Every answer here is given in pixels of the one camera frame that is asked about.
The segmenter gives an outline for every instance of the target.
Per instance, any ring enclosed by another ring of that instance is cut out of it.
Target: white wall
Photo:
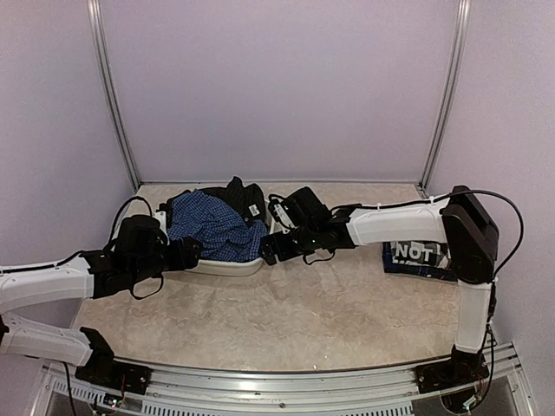
[[[522,249],[499,283],[494,327],[514,340],[543,416],[555,414],[555,3],[473,0],[453,111],[431,191],[455,184],[512,198]],[[503,257],[510,208],[486,201]]]
[[[131,194],[85,1],[0,0],[0,264],[101,246]],[[21,315],[69,325],[76,302]],[[0,356],[0,415],[19,416],[40,362]]]
[[[146,181],[417,181],[451,0],[102,2]]]

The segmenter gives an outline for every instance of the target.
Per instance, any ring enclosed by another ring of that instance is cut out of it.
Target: blue checkered fabric
[[[244,263],[259,257],[260,238],[268,234],[262,221],[248,227],[228,204],[202,191],[178,196],[172,207],[170,240],[193,237],[204,247],[202,257],[209,260]]]

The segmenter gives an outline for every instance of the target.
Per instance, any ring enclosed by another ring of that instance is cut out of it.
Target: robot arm
[[[165,213],[133,215],[121,222],[118,237],[103,250],[81,251],[58,263],[0,269],[0,354],[63,361],[75,376],[106,387],[144,393],[150,370],[114,361],[114,352],[90,328],[63,329],[23,319],[11,310],[61,299],[101,298],[129,290],[162,272],[195,267],[202,247],[186,237],[168,242]]]
[[[464,191],[468,188],[456,186],[452,193]],[[419,387],[427,393],[488,376],[482,348],[495,305],[493,265],[499,230],[474,195],[329,210],[305,187],[283,200],[272,200],[270,211],[285,228],[261,241],[260,255],[270,265],[318,249],[335,253],[407,240],[447,243],[460,287],[458,332],[448,362],[419,367]]]

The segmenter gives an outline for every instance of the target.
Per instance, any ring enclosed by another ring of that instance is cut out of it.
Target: white tray
[[[270,234],[276,231],[276,221],[268,211],[268,201],[266,201],[266,221],[270,219]],[[192,273],[204,275],[234,276],[244,277],[254,275],[264,263],[262,258],[257,258],[247,263],[218,262],[216,260],[199,260],[199,265],[194,269],[189,269]]]

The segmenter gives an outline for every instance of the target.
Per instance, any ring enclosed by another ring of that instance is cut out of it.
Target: metal rail
[[[489,348],[484,351],[491,360]],[[145,396],[126,394],[121,414],[158,416],[237,416],[240,414],[288,415],[410,415],[414,400],[439,395],[419,394],[414,368],[421,362],[400,366],[336,372],[245,373],[148,365],[153,370]],[[67,394],[63,366],[52,363],[42,371],[43,382],[38,402],[44,407],[53,392]],[[533,416],[533,404],[527,397],[526,379],[512,343],[495,347],[494,379],[511,378],[520,385],[513,392],[519,414]],[[99,402],[106,393],[103,387],[72,380],[76,400]],[[458,388],[441,393],[456,391]],[[45,413],[32,413],[33,416]]]
[[[99,71],[101,74],[102,86],[108,109],[114,123],[115,136],[120,148],[121,157],[125,163],[126,172],[133,187],[134,192],[140,187],[140,176],[137,165],[134,161],[131,146],[127,140],[123,119],[121,118],[120,105],[115,93],[114,81],[110,71],[110,62],[108,59],[108,49],[106,46],[106,36],[104,35],[104,26],[102,24],[101,5],[99,0],[87,0],[88,18],[93,31],[93,41],[95,43],[96,58],[98,61]]]
[[[459,79],[460,63],[462,62],[462,54],[467,39],[468,18],[470,15],[470,0],[459,0],[459,11],[455,26],[453,39],[453,47],[451,49],[451,59],[447,70],[447,80],[443,88],[443,96],[441,97],[440,113],[435,122],[434,135],[432,144],[428,151],[428,158],[424,166],[424,172],[421,177],[421,187],[424,192],[428,192],[430,180],[434,173],[435,164],[440,154],[441,143],[445,137],[445,130],[451,105],[453,104],[454,93],[457,88],[457,80]]]

